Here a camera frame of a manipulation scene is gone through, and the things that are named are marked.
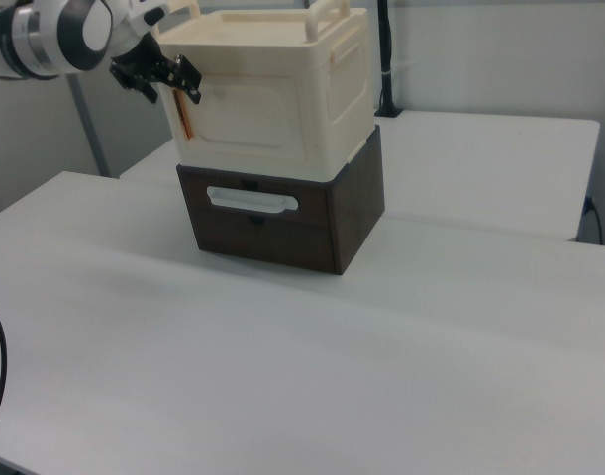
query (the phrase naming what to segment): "drawer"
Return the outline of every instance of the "drawer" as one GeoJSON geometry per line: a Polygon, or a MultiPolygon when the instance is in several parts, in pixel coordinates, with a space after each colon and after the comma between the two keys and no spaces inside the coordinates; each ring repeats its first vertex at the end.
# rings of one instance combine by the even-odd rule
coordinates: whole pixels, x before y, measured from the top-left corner
{"type": "Polygon", "coordinates": [[[334,272],[331,230],[234,211],[191,210],[194,233],[203,250],[334,272]]]}
{"type": "Polygon", "coordinates": [[[342,274],[383,213],[379,128],[327,183],[177,166],[199,247],[342,274]]]}
{"type": "Polygon", "coordinates": [[[181,186],[184,190],[185,199],[190,208],[198,210],[220,210],[238,213],[240,215],[260,216],[295,222],[300,224],[314,226],[328,226],[329,213],[327,209],[327,194],[325,189],[319,183],[303,182],[299,180],[289,180],[283,178],[269,178],[257,175],[241,175],[234,172],[224,172],[220,170],[203,170],[187,166],[178,166],[181,186]],[[293,198],[295,209],[276,210],[275,212],[260,211],[260,206],[252,209],[245,209],[242,204],[233,204],[232,208],[222,206],[223,201],[214,199],[213,190],[219,190],[221,194],[226,193],[232,198],[240,195],[239,200],[244,201],[243,193],[234,193],[235,191],[249,192],[246,201],[252,202],[269,201],[269,198],[275,196],[293,198]]]}

